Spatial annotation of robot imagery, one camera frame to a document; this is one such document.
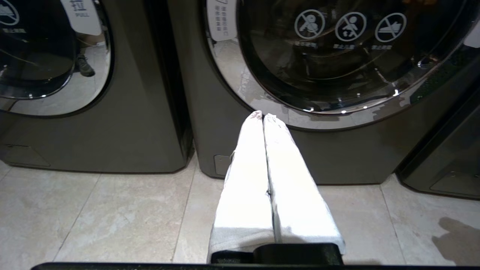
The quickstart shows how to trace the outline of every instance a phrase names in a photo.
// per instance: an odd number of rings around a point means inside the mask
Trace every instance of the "tile floor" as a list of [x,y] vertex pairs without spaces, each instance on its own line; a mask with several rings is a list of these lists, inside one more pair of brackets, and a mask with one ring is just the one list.
[[[0,270],[47,261],[204,263],[223,181],[194,157],[174,174],[11,168],[0,162]],[[319,187],[347,264],[480,265],[480,202],[382,185]]]

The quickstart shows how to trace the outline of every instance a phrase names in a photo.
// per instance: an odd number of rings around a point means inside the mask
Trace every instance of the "front-loading washer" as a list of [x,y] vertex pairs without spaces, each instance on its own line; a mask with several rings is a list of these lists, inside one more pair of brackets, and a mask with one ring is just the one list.
[[192,145],[167,5],[0,0],[0,159],[172,172]]
[[480,74],[477,1],[168,5],[200,168],[213,177],[261,110],[288,125],[318,184],[381,183]]

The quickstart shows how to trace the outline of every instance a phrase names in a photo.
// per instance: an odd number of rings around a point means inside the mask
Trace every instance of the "floor tile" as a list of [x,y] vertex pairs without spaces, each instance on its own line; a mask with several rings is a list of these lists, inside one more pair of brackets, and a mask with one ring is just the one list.
[[480,265],[480,201],[417,193],[394,176],[382,190],[408,264]]
[[197,167],[183,216],[174,263],[205,263],[210,231],[224,181],[206,176]]
[[55,261],[170,262],[195,165],[102,175]]
[[0,182],[0,269],[25,270],[53,260],[98,175],[12,171]]
[[0,160],[0,181],[10,171],[11,167]]
[[405,264],[378,185],[319,186],[346,242],[346,264]]

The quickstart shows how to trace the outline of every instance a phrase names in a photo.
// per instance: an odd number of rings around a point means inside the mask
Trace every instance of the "white sticker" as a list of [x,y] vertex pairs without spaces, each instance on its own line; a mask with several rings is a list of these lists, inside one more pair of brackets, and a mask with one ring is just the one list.
[[92,0],[61,0],[61,3],[75,32],[93,36],[102,33]]
[[208,0],[207,18],[213,40],[237,37],[237,0]]
[[365,15],[360,12],[350,12],[338,20],[335,26],[335,35],[341,41],[353,41],[359,38],[366,28],[367,18]]
[[463,44],[472,48],[480,48],[480,22],[477,22],[477,25],[473,27]]
[[318,37],[325,28],[325,17],[318,10],[305,10],[295,19],[295,33],[304,39]]
[[375,29],[375,37],[380,42],[390,42],[399,37],[407,26],[407,18],[402,13],[392,13],[383,18]]
[[17,9],[7,0],[0,0],[0,24],[16,25],[19,21]]

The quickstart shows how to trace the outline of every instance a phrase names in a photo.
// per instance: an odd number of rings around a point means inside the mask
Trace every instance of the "washer door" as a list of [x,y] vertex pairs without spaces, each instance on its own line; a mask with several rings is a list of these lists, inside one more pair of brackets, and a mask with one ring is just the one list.
[[224,79],[250,107],[290,126],[341,129],[419,100],[411,97],[434,70],[460,57],[477,5],[209,0],[207,36]]
[[0,0],[0,110],[54,116],[101,92],[110,69],[98,1]]

